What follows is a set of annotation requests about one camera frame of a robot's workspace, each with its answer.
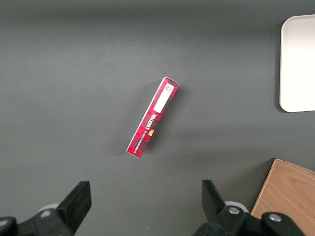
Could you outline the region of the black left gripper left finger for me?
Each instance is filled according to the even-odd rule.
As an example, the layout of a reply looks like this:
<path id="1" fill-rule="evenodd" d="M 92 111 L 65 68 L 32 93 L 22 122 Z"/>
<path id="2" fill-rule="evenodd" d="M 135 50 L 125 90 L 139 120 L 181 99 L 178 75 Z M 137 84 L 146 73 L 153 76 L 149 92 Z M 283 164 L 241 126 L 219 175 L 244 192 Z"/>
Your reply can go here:
<path id="1" fill-rule="evenodd" d="M 73 236 L 92 206 L 89 181 L 79 182 L 59 204 L 42 207 L 30 219 L 0 218 L 2 236 Z"/>

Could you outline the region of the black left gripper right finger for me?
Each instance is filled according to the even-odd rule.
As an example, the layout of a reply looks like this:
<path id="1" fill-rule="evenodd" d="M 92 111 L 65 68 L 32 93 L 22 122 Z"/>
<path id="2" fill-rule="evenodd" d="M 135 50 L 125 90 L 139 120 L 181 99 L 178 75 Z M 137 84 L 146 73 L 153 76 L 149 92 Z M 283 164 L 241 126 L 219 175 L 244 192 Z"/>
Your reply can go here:
<path id="1" fill-rule="evenodd" d="M 304 233 L 287 215 L 265 212 L 261 219 L 239 206 L 227 205 L 211 180 L 202 181 L 202 207 L 207 223 L 195 236 L 303 236 Z"/>

